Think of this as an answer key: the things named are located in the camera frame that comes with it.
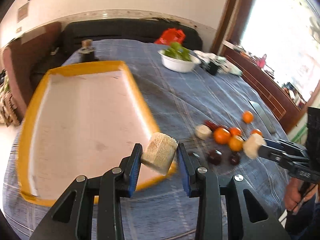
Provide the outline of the right hand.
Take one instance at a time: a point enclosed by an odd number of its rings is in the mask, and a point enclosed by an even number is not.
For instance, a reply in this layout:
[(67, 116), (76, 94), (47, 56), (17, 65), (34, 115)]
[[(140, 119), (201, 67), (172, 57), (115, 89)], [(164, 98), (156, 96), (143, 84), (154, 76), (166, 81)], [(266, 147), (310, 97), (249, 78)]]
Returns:
[(317, 192), (318, 186), (311, 184), (308, 188), (308, 194), (304, 197), (299, 193), (299, 187), (303, 184), (302, 180), (291, 178), (285, 190), (284, 204), (287, 211), (297, 212), (299, 210), (298, 203), (309, 201)]

